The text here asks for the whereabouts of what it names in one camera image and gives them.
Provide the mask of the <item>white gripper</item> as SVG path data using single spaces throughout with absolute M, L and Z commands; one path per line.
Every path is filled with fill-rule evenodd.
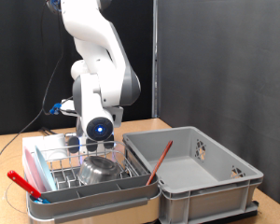
M 75 100 L 65 100 L 61 102 L 60 111 L 67 116 L 78 117 L 81 115 L 81 103 Z

